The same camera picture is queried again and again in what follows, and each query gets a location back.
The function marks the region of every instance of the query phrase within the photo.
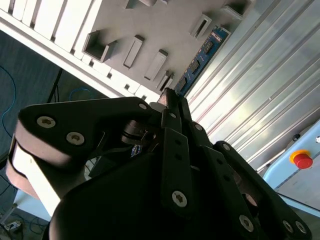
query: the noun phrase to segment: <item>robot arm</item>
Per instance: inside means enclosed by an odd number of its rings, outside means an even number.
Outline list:
[[[50,240],[312,239],[232,146],[211,144],[185,98],[166,89],[152,107],[127,97],[20,112],[6,172],[52,216]],[[85,181],[97,156],[116,166]]]

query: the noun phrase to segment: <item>aluminum profile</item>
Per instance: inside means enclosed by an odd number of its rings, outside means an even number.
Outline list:
[[[256,170],[320,118],[320,1],[256,1],[187,95],[214,143]]]

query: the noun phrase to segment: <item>electronic component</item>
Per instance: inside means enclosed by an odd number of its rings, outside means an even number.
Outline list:
[[[135,145],[131,150],[131,157],[134,157],[142,152],[142,146]]]
[[[226,29],[219,26],[214,27],[175,86],[174,90],[177,95],[186,95],[229,35],[230,32]]]
[[[196,59],[196,60],[193,60],[190,64],[190,70],[192,72],[192,74],[195,74],[195,72],[198,70],[200,64],[199,64],[199,61]]]
[[[208,52],[210,52],[210,50],[212,49],[213,46],[214,46],[214,43],[212,41],[207,41],[204,44],[204,48],[203,48],[205,54],[208,54]]]

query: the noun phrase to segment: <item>red button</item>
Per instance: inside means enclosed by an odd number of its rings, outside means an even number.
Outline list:
[[[293,159],[293,162],[299,169],[310,168],[312,166],[312,164],[314,163],[312,158],[304,153],[301,153],[301,154],[298,154],[297,156],[295,156]]]

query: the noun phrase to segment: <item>screw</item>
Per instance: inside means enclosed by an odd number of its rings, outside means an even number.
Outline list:
[[[144,105],[143,103],[140,103],[140,104],[139,104],[139,107],[140,107],[140,108],[142,108],[142,109],[144,109],[144,110],[146,110],[146,109],[147,109],[147,106],[146,106],[146,105]]]
[[[172,193],[172,200],[174,201],[175,204],[178,205],[180,208],[184,208],[187,206],[187,198],[186,196],[180,192],[180,191],[174,191]]]
[[[202,131],[202,127],[199,124],[196,124],[195,128],[198,129],[199,131]]]
[[[299,229],[302,233],[304,233],[304,234],[307,233],[307,230],[305,229],[305,226],[303,226],[301,222],[295,221],[295,225],[298,227],[298,229]]]
[[[41,116],[36,120],[36,123],[45,128],[45,129],[50,129],[53,128],[56,125],[56,121],[53,120],[51,117],[49,116]]]
[[[293,135],[293,137],[292,137],[292,141],[297,141],[299,138],[301,137],[301,135],[300,134],[295,134],[295,135]]]
[[[245,215],[240,215],[239,217],[240,223],[241,225],[250,233],[252,233],[254,231],[254,225],[253,223],[250,221],[250,219],[245,216]]]
[[[72,145],[82,145],[85,142],[85,137],[78,132],[69,132],[66,136],[66,140]]]
[[[294,232],[294,229],[292,228],[292,226],[286,220],[283,220],[282,223],[290,233]]]
[[[222,144],[223,148],[227,151],[230,151],[230,147],[227,144]]]
[[[170,112],[169,113],[171,117],[173,117],[174,119],[177,117],[174,113]]]

